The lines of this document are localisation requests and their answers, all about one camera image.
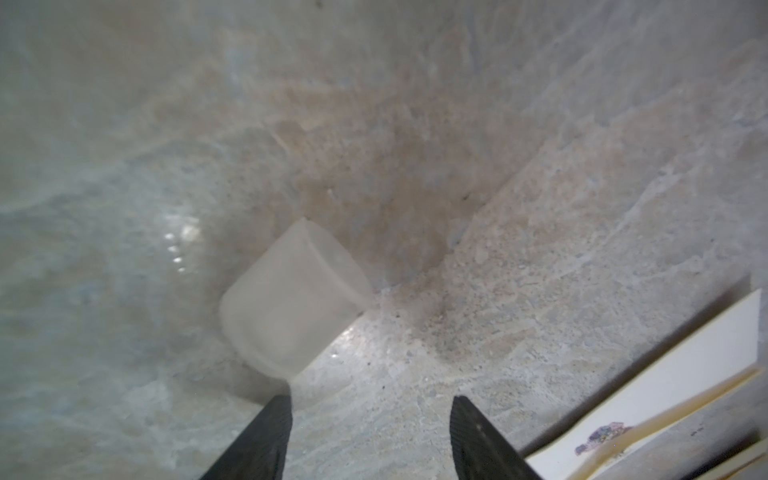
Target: translucent cup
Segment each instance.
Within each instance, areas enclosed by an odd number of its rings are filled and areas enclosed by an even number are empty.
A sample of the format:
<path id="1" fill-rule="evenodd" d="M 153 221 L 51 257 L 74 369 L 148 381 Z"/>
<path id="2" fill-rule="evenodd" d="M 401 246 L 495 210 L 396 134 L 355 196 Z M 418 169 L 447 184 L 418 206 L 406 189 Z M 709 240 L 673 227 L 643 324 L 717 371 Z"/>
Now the translucent cup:
<path id="1" fill-rule="evenodd" d="M 368 279 L 320 225 L 295 222 L 224 294 L 224 335 L 253 368 L 290 379 L 371 304 Z"/>

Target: printed image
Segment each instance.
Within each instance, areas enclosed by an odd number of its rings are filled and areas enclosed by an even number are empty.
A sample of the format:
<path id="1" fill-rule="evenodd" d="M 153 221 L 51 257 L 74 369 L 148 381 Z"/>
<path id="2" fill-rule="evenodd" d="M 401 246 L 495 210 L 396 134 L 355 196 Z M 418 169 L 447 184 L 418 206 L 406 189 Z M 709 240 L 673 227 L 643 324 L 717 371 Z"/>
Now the printed image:
<path id="1" fill-rule="evenodd" d="M 603 425 L 592 432 L 592 435 L 589 435 L 587 443 L 582 443 L 576 447 L 576 455 L 581 455 L 584 452 L 591 452 L 600 445 L 603 445 L 603 443 L 615 439 L 631 428 L 632 427 L 625 427 L 623 422 L 611 422 L 608 425 Z"/>

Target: concrete surface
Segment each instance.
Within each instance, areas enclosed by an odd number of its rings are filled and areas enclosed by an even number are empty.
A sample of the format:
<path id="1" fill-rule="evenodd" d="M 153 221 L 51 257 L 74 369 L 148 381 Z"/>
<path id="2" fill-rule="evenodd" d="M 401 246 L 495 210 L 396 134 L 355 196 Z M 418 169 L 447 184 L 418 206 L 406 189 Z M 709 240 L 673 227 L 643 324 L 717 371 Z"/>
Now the concrete surface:
<path id="1" fill-rule="evenodd" d="M 761 0 L 4 2 L 2 476 L 204 472 L 285 389 L 218 299 L 302 215 L 380 294 L 292 382 L 285 478 L 454 478 L 459 393 L 533 449 L 768 286 L 766 35 Z M 767 403 L 603 478 L 681 478 Z"/>

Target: stone surface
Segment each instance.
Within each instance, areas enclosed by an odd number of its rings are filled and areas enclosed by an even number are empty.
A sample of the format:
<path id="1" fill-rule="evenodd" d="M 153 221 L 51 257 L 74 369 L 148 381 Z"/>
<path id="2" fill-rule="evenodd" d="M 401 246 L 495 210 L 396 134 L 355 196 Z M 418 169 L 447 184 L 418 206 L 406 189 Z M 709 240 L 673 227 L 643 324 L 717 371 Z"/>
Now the stone surface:
<path id="1" fill-rule="evenodd" d="M 6 4 L 4 478 L 204 472 L 286 389 L 217 302 L 301 216 L 379 294 L 291 382 L 286 478 L 454 478 L 459 393 L 528 452 L 768 286 L 765 2 Z M 766 402 L 603 478 L 680 478 Z"/>

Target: gray surface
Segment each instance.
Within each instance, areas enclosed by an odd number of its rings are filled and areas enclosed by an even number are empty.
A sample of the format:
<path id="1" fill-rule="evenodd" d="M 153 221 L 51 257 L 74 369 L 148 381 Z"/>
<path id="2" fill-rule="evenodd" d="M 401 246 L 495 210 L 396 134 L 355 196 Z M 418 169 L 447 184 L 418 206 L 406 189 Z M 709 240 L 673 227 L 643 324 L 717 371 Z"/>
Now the gray surface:
<path id="1" fill-rule="evenodd" d="M 765 459 L 750 465 L 743 472 L 737 475 L 733 480 L 761 480 L 768 476 L 768 462 Z"/>
<path id="2" fill-rule="evenodd" d="M 292 382 L 286 478 L 454 478 L 454 394 L 534 445 L 768 286 L 760 0 L 2 9 L 4 478 L 203 472 L 285 389 L 217 301 L 302 215 L 382 290 Z M 682 477 L 767 400 L 762 376 L 604 478 Z"/>

